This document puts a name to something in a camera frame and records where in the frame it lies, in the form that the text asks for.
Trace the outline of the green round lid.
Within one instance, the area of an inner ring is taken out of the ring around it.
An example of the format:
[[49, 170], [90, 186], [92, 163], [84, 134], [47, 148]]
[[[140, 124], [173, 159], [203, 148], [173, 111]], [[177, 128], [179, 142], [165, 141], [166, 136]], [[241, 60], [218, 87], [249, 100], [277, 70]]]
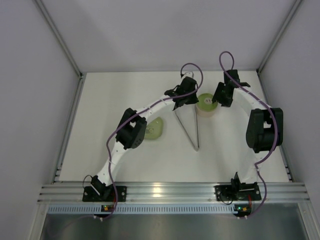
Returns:
[[212, 112], [218, 106], [216, 101], [213, 101], [213, 95], [210, 93], [202, 93], [198, 98], [198, 102], [196, 104], [197, 108], [204, 112]]

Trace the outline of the metal serving tongs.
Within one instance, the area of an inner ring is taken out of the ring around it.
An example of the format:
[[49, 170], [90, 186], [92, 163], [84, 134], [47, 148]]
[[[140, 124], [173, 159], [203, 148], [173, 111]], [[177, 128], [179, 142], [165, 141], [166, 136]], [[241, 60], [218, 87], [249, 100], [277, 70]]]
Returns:
[[200, 150], [199, 124], [195, 106], [178, 108], [174, 114], [188, 142], [194, 151], [198, 152]]

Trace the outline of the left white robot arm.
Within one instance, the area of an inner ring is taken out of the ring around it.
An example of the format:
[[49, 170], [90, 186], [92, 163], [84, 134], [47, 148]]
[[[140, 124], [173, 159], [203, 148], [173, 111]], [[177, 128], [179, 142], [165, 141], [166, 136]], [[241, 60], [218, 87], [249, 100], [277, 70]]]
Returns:
[[184, 105], [194, 105], [199, 101], [197, 91], [204, 81], [203, 72], [200, 71], [200, 83], [186, 73], [181, 73], [180, 76], [182, 82], [173, 89], [165, 91], [155, 102], [137, 110], [128, 108], [123, 113], [118, 127], [106, 141], [107, 161], [102, 169], [91, 178], [90, 188], [100, 201], [105, 201], [111, 191], [116, 189], [114, 177], [120, 168], [122, 157], [129, 150], [141, 145], [148, 122], [164, 113], [174, 111]]

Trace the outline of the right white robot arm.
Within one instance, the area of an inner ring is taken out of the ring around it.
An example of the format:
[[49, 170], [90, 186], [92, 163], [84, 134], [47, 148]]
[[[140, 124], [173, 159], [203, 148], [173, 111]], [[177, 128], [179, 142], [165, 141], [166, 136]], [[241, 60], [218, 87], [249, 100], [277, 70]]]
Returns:
[[227, 108], [237, 103], [247, 114], [245, 141], [249, 152], [237, 175], [247, 184], [260, 180], [263, 163], [283, 142], [283, 110], [269, 106], [255, 95], [247, 82], [240, 81], [236, 69], [223, 73], [223, 82], [218, 83], [212, 101]]

